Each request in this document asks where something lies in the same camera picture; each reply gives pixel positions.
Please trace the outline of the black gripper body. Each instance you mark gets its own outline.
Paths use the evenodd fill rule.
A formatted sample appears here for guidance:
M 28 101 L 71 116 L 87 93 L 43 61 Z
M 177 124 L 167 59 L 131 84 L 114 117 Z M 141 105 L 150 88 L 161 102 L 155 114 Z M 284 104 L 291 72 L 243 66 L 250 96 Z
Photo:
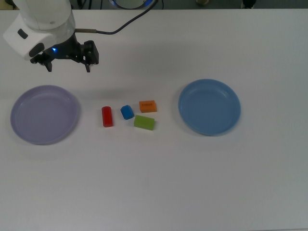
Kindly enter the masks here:
M 53 59 L 71 59 L 77 63 L 83 61 L 81 54 L 81 45 L 77 41 L 75 33 L 65 42 L 53 45 L 44 50 L 42 54 Z

